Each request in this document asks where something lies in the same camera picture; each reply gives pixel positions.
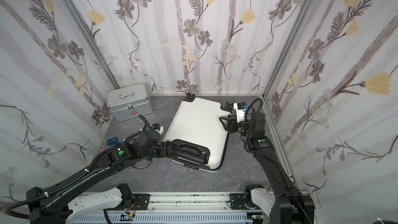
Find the white hard-shell suitcase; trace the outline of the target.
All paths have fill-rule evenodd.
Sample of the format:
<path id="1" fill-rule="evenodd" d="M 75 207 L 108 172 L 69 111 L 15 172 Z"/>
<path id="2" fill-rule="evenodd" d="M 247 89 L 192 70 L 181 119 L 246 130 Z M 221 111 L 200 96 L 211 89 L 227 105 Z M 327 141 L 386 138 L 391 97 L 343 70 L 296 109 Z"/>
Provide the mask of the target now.
<path id="1" fill-rule="evenodd" d="M 169 158 L 195 170 L 220 170 L 229 133 L 223 128 L 219 117 L 228 117 L 233 110 L 233 103 L 227 102 L 222 106 L 219 102 L 188 93 L 163 139 L 164 142 L 172 142 L 172 155 Z"/>

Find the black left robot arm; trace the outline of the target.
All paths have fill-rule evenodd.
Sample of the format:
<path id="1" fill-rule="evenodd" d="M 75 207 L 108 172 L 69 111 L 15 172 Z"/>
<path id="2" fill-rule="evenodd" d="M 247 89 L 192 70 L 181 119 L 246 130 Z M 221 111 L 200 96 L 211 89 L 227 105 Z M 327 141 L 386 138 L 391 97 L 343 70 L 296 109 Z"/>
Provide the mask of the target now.
<path id="1" fill-rule="evenodd" d="M 98 153 L 88 166 L 69 178 L 45 189 L 32 188 L 25 201 L 7 206 L 4 213 L 31 224 L 65 224 L 74 212 L 68 204 L 86 190 L 141 161 L 165 157 L 163 127 L 139 118 L 144 122 L 141 131 Z"/>

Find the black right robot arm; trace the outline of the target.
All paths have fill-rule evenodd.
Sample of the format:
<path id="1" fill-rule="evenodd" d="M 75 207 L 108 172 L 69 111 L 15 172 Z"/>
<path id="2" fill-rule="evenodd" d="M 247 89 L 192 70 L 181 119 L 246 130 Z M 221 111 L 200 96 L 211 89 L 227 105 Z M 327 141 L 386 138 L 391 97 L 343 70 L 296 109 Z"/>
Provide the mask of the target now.
<path id="1" fill-rule="evenodd" d="M 240 134 L 244 150 L 260 164 L 272 190 L 269 193 L 261 186 L 247 186 L 245 204 L 248 208 L 259 207 L 271 224 L 313 224 L 314 201 L 296 187 L 278 160 L 276 149 L 265 134 L 266 120 L 262 107 L 260 98 L 250 105 L 227 102 L 222 109 L 230 115 L 219 118 L 229 134 Z"/>

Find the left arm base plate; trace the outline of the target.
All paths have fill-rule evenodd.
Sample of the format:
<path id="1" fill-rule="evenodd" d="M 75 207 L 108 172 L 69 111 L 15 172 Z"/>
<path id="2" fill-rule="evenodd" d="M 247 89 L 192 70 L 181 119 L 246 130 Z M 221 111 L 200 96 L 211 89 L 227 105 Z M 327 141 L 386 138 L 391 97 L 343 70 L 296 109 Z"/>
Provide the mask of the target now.
<path id="1" fill-rule="evenodd" d="M 133 194 L 132 200 L 126 207 L 126 211 L 146 211 L 148 209 L 150 194 Z"/>

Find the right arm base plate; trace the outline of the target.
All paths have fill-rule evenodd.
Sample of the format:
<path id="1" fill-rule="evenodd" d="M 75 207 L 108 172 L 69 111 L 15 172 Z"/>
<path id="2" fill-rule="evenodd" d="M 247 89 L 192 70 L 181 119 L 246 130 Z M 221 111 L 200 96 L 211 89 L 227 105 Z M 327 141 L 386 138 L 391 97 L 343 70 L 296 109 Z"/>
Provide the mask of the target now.
<path id="1" fill-rule="evenodd" d="M 232 210 L 248 209 L 244 193 L 231 193 L 229 197 L 229 206 Z"/>

